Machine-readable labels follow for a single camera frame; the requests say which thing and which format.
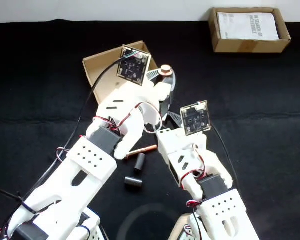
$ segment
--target small black tube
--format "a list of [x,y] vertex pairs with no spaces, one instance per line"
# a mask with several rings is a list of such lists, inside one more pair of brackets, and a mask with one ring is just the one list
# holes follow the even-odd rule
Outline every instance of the small black tube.
[[134,170],[137,172],[142,171],[143,168],[143,164],[144,164],[144,160],[145,160],[145,154],[144,153],[139,153],[138,157],[136,159],[136,163],[134,166]]
[[133,177],[129,177],[129,176],[126,176],[124,178],[124,183],[126,185],[135,186],[135,187],[138,187],[138,188],[140,188],[142,186],[142,180],[141,179],[137,179],[137,178],[133,178]]

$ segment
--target white 3d-printed robot arm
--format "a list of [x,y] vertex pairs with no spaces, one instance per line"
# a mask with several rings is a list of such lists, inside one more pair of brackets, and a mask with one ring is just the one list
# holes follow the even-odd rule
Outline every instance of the white 3d-printed robot arm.
[[[186,190],[194,201],[200,202],[196,205],[196,213],[188,218],[192,236],[183,233],[179,239],[258,240],[240,195],[236,189],[229,191],[232,187],[231,176],[217,156],[206,150],[206,136],[202,132],[185,136],[184,129],[178,128],[161,130],[157,132],[157,138],[158,151],[178,186]],[[199,156],[204,160],[205,168]],[[191,171],[197,169],[205,169],[207,175],[203,180],[220,177],[220,185],[217,182],[202,185],[216,189],[225,186],[219,195],[206,196],[211,189],[204,189],[197,182],[198,178]]]

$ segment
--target open cardboard box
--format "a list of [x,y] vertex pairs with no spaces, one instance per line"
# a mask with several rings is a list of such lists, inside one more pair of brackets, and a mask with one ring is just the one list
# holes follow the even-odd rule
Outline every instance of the open cardboard box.
[[[134,42],[128,44],[128,46],[150,53],[143,41]],[[90,85],[92,86],[96,81],[97,77],[106,69],[111,63],[118,60],[121,55],[122,47],[114,48],[109,51],[86,57],[83,59],[83,67],[88,78]],[[157,66],[151,58],[149,70],[157,69]],[[115,89],[119,89],[123,85],[129,85],[130,89],[140,88],[141,86],[117,77],[117,65],[113,66],[109,71],[102,77],[100,82],[97,84],[94,95],[98,104],[100,104],[111,92]]]
[[[274,16],[278,40],[241,40],[221,39],[217,12],[222,13],[271,13]],[[290,43],[291,37],[286,29],[281,13],[276,8],[252,7],[252,8],[212,8],[209,17],[212,46],[215,53],[281,53]]]

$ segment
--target black cloth surface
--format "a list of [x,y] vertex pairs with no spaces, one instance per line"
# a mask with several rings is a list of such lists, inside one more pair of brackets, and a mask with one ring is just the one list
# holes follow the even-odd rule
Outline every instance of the black cloth surface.
[[[0,24],[0,187],[25,194],[65,144],[89,91],[82,59],[143,40],[156,63],[176,73],[171,111],[208,100],[259,238],[300,240],[300,23],[287,28],[292,42],[282,54],[241,55],[213,53],[205,22]],[[77,135],[96,106],[92,99]],[[215,134],[207,135],[208,149],[230,170]],[[136,148],[154,142],[144,134]],[[167,239],[190,212],[189,194],[160,155],[146,161],[142,191],[123,184],[135,160],[117,161],[89,205],[111,240]],[[15,205],[0,195],[0,225]]]

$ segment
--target white plastic bracket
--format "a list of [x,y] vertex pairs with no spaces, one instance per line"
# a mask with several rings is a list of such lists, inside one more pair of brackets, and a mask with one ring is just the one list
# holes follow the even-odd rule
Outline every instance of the white plastic bracket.
[[196,213],[201,217],[206,233],[212,240],[259,239],[236,189],[203,202],[197,206]]

